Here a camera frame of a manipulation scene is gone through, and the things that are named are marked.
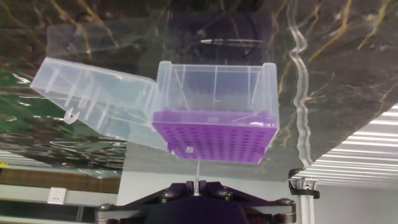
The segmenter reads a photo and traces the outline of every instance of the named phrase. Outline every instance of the white wall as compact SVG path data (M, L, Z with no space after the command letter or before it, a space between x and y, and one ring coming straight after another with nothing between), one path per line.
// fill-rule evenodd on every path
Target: white wall
M398 191L319 185L316 224L398 223Z
M186 182L194 178L190 175L124 171L117 204L125 205L162 190L173 182ZM200 179L209 182L220 181L223 185L265 200L296 199L295 196L290 195L287 182L219 177L201 177ZM398 223L398 191L323 185L319 185L317 190L321 192L321 198L315 201L316 224Z

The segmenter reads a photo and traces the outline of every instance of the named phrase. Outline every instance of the purple metal part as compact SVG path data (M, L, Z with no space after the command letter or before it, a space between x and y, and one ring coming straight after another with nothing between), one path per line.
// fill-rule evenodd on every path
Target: purple metal part
M258 164L277 131L266 112L156 112L153 125L179 159Z

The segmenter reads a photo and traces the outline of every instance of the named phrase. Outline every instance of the clear plastic box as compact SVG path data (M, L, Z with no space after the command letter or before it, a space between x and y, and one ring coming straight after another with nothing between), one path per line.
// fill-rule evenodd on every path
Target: clear plastic box
M105 136L166 149L152 126L155 81L80 63L46 58L31 88Z
M161 62L154 127L184 159L258 163L279 130L276 65Z

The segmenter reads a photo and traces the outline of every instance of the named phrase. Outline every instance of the open hinged lid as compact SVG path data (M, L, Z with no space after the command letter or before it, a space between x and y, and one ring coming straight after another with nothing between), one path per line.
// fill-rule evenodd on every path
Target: open hinged lid
M46 58L32 89L105 136L158 149L167 145L152 127L155 81L104 68Z

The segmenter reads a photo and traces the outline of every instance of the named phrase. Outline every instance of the metal bracket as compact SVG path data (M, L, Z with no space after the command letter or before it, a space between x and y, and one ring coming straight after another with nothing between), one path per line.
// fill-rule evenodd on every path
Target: metal bracket
M298 212L301 214L301 224L315 224L315 209L313 200L319 198L315 190L318 179L304 177L299 180L289 180L292 195L298 195Z

